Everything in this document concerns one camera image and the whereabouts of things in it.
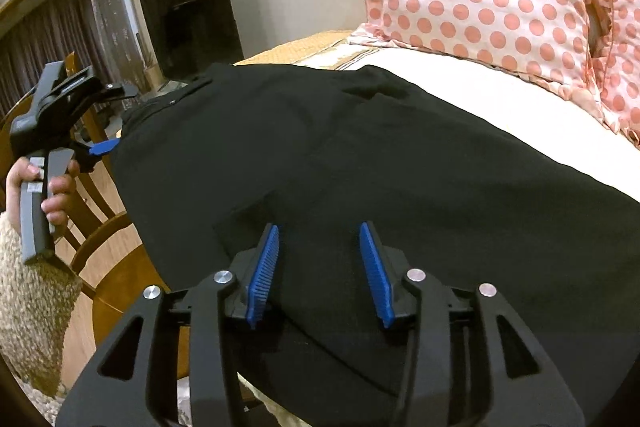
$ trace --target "black garment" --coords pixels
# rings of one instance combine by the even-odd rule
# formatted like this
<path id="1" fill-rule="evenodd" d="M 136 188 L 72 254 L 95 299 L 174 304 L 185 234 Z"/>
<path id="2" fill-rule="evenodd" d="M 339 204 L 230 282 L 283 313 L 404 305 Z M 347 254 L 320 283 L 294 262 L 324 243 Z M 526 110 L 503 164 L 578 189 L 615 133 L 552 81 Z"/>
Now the black garment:
<path id="1" fill-rule="evenodd" d="M 378 327 L 367 219 L 443 283 L 495 284 L 588 421 L 640 353 L 640 204 L 388 71 L 214 65 L 127 114 L 112 156 L 172 289 L 280 226 L 279 313 L 236 334 L 236 363 L 314 427 L 388 425 L 395 406 L 406 338 Z"/>

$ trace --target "wooden floor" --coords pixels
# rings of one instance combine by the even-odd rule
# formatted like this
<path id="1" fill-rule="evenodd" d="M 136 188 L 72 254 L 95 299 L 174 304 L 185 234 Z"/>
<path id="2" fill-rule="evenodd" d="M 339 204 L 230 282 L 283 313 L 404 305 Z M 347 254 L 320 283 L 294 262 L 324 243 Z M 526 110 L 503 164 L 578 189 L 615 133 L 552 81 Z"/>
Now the wooden floor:
<path id="1" fill-rule="evenodd" d="M 92 179 L 104 199 L 109 203 L 114 212 L 122 212 L 124 205 L 120 200 L 111 177 L 100 162 L 91 174 Z M 94 213 L 105 220 L 105 216 L 88 197 L 81 184 L 78 184 L 78 192 L 87 201 Z M 74 227 L 71 228 L 74 235 L 82 242 L 82 235 Z M 82 271 L 82 277 L 95 286 L 107 272 L 115 266 L 131 250 L 140 245 L 140 237 L 135 227 L 131 225 L 125 230 L 117 232 L 104 245 L 91 256 L 86 267 Z M 65 261 L 71 261 L 74 251 L 69 244 L 61 239 L 56 245 L 56 253 Z M 71 323 L 65 336 L 65 351 L 63 356 L 62 382 L 71 387 L 78 375 L 95 352 L 94 332 L 92 328 L 92 302 L 84 294 L 80 295 L 76 303 L 76 309 L 71 318 Z"/>

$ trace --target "gripper handle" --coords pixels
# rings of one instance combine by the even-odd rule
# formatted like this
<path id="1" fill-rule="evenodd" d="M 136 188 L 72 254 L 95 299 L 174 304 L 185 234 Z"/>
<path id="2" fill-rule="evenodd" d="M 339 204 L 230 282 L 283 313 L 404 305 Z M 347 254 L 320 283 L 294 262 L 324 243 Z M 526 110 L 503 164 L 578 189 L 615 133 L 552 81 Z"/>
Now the gripper handle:
<path id="1" fill-rule="evenodd" d="M 49 181 L 66 172 L 74 154 L 71 149 L 59 148 L 48 153 L 36 151 L 27 156 L 32 164 L 40 167 L 40 179 L 22 182 L 20 186 L 20 233 L 22 262 L 25 264 L 48 259 L 55 252 L 55 227 L 49 223 L 40 206 L 52 195 L 47 188 Z"/>

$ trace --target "television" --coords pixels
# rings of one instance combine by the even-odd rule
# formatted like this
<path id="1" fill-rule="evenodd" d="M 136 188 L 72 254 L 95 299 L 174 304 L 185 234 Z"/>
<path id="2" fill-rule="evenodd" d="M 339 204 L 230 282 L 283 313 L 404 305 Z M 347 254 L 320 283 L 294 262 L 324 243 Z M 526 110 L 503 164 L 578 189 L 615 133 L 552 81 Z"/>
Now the television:
<path id="1" fill-rule="evenodd" d="M 189 82 L 212 62 L 244 58 L 231 0 L 140 0 L 158 65 Z"/>

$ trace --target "metal screw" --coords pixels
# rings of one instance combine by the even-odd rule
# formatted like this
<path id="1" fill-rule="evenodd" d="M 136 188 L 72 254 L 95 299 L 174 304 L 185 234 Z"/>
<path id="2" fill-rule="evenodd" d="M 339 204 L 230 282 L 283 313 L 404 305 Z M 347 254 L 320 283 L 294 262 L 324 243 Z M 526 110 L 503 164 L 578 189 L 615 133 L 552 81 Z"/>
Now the metal screw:
<path id="1" fill-rule="evenodd" d="M 425 277 L 427 277 L 427 274 L 420 268 L 412 268 L 411 270 L 407 271 L 406 276 L 414 282 L 420 282 L 424 281 Z"/>
<path id="2" fill-rule="evenodd" d="M 160 295 L 161 291 L 162 290 L 160 289 L 160 287 L 156 285 L 147 286 L 145 290 L 142 292 L 142 295 L 145 296 L 145 299 L 155 299 Z"/>
<path id="3" fill-rule="evenodd" d="M 213 276 L 213 280 L 218 284 L 226 284 L 233 279 L 233 277 L 234 275 L 229 272 L 229 270 L 220 270 Z"/>
<path id="4" fill-rule="evenodd" d="M 495 297 L 495 295 L 498 293 L 498 290 L 495 288 L 495 286 L 488 282 L 483 282 L 478 287 L 478 290 L 480 290 L 480 293 L 485 297 Z"/>

